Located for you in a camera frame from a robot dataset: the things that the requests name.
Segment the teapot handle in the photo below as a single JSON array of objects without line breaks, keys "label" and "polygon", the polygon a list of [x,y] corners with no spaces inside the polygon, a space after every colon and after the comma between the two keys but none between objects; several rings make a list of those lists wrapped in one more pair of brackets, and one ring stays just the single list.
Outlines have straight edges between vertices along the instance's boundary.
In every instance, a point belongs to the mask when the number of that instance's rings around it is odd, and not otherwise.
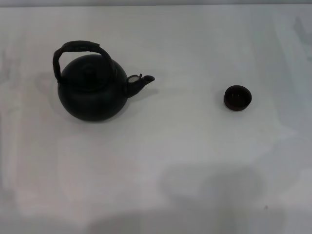
[{"label": "teapot handle", "polygon": [[56,50],[54,52],[53,56],[53,71],[55,78],[58,80],[58,83],[61,82],[61,73],[60,73],[60,66],[59,66],[59,58],[64,52],[95,52],[99,53],[103,56],[103,58],[106,60],[105,62],[109,62],[113,71],[115,72],[115,66],[113,64],[113,61],[109,54],[103,50],[99,44],[90,42],[90,41],[84,41],[84,40],[76,40],[76,41],[70,41],[65,43],[61,48]]}]

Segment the white surface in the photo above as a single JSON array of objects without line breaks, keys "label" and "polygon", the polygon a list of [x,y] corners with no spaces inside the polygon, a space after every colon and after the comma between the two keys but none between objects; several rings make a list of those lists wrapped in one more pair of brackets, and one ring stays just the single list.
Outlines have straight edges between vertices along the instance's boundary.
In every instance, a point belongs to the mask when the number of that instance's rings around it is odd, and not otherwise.
[{"label": "white surface", "polygon": [[[1,234],[310,234],[312,5],[0,9]],[[85,123],[53,52],[156,81]],[[83,53],[67,53],[64,67]],[[253,101],[227,110],[223,93]]]},{"label": "white surface", "polygon": [[0,0],[0,6],[155,6],[199,4],[286,4],[312,0]]}]

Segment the black teapot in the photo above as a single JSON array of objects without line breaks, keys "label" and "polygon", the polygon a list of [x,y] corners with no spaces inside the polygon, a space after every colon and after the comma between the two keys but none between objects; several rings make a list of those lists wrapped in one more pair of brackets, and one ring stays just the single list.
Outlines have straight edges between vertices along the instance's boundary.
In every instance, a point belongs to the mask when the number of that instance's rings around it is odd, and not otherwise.
[{"label": "black teapot", "polygon": [[[60,72],[59,58],[64,52],[96,52],[70,62]],[[142,74],[127,77],[122,67],[99,44],[71,41],[56,50],[53,70],[58,80],[58,97],[64,108],[86,121],[108,119],[122,109],[128,98],[155,80]]]}]

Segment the teapot spout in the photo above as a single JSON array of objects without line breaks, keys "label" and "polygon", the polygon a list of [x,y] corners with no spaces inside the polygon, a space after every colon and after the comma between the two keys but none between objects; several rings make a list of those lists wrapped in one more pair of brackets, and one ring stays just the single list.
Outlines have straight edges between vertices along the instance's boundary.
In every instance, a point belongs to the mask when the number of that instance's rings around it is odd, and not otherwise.
[{"label": "teapot spout", "polygon": [[153,76],[144,76],[142,74],[133,75],[127,78],[124,93],[127,98],[131,98],[137,93],[139,93],[145,85],[154,81],[155,78]]}]

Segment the teapot body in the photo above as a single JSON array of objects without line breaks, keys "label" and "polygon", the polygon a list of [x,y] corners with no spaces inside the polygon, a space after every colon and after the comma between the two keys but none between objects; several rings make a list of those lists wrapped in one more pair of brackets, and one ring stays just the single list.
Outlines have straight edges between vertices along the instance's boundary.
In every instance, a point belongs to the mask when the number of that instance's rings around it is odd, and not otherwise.
[{"label": "teapot body", "polygon": [[[81,60],[102,60],[101,55],[85,55],[70,62],[62,71],[62,77],[68,77],[77,62]],[[123,85],[127,75],[122,67],[113,61],[116,75],[94,90],[75,89],[70,85],[58,84],[58,96],[63,107],[74,117],[85,121],[101,121],[117,114],[127,102]]]}]

